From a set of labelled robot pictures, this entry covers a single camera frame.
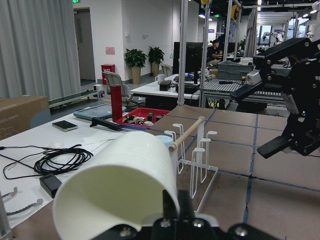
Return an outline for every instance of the potted plant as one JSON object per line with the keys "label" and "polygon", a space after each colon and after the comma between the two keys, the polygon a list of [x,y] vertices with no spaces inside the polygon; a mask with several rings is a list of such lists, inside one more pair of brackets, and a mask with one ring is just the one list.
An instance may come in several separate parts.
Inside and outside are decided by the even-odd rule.
{"label": "potted plant", "polygon": [[241,50],[244,50],[244,49],[245,49],[245,46],[246,46],[246,39],[247,39],[247,37],[246,37],[246,36],[244,36],[244,39],[242,39],[242,40],[240,41],[240,47],[241,47]]}
{"label": "potted plant", "polygon": [[151,63],[151,75],[157,76],[159,73],[159,64],[164,60],[164,52],[159,47],[150,47],[149,62]]}
{"label": "potted plant", "polygon": [[140,84],[141,68],[145,67],[147,55],[139,49],[126,49],[124,60],[131,68],[131,77],[133,84]]}

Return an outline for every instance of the cardboard box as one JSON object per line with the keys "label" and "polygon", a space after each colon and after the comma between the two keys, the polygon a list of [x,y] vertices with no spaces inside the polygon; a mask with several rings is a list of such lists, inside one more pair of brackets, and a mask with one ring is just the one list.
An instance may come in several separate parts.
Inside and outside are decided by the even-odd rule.
{"label": "cardboard box", "polygon": [[0,100],[0,140],[50,122],[48,97],[24,95]]}
{"label": "cardboard box", "polygon": [[215,75],[215,77],[217,78],[218,76],[219,76],[219,72],[218,72],[218,69],[210,69],[209,70],[209,74],[210,75],[212,75],[212,74],[214,74]]}

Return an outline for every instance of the black box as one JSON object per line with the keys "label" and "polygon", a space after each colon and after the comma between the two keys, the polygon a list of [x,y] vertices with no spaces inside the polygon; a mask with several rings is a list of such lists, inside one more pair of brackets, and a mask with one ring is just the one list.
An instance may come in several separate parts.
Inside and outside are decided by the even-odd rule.
{"label": "black box", "polygon": [[[194,94],[196,91],[198,91],[198,85],[194,85],[192,83],[185,83],[184,84],[184,93],[185,94]],[[179,87],[178,85],[175,87],[175,91],[178,93],[179,92]]]}
{"label": "black box", "polygon": [[159,84],[160,91],[168,91],[170,87],[171,87],[171,81],[169,80],[165,80]]}
{"label": "black box", "polygon": [[40,185],[51,196],[55,198],[56,193],[62,182],[52,173],[40,177]]}

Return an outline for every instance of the pink sign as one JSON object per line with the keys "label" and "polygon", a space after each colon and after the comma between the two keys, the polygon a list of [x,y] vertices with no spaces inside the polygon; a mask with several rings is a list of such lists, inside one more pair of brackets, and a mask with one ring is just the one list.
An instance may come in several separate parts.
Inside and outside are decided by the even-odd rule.
{"label": "pink sign", "polygon": [[105,47],[105,54],[106,54],[106,55],[116,55],[115,47],[113,47],[113,46],[106,46],[106,47]]}

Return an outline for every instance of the office chair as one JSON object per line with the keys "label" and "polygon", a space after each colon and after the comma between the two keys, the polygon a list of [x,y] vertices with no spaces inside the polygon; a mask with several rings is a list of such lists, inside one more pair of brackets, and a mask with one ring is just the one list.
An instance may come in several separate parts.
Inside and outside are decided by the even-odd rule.
{"label": "office chair", "polygon": [[162,67],[162,70],[163,70],[165,77],[169,77],[172,75],[172,67],[171,66],[169,66],[167,64],[163,64],[163,63],[161,63],[160,65]]}
{"label": "office chair", "polygon": [[122,83],[119,74],[111,71],[103,71],[102,73],[105,75],[105,79],[109,87],[112,85],[121,86],[121,98],[123,105],[125,105],[126,107],[140,107],[144,104],[145,100],[139,99],[138,96],[134,96],[132,93],[130,93],[129,87]]}

